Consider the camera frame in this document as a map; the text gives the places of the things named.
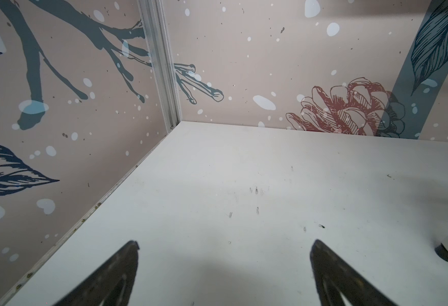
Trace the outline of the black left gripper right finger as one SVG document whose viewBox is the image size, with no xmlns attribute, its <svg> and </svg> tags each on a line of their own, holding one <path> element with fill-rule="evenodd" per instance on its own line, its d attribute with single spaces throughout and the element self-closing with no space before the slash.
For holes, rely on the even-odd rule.
<svg viewBox="0 0 448 306">
<path fill-rule="evenodd" d="M 322 241 L 314 241 L 310 260 L 322 305 L 396 305 Z"/>
</svg>

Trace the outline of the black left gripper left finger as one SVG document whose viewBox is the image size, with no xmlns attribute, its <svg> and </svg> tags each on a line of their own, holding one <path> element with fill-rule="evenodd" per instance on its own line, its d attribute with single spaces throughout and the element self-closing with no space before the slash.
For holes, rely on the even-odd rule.
<svg viewBox="0 0 448 306">
<path fill-rule="evenodd" d="M 55 303 L 63 305 L 128 305 L 138 268 L 139 245 L 131 240 Z"/>
</svg>

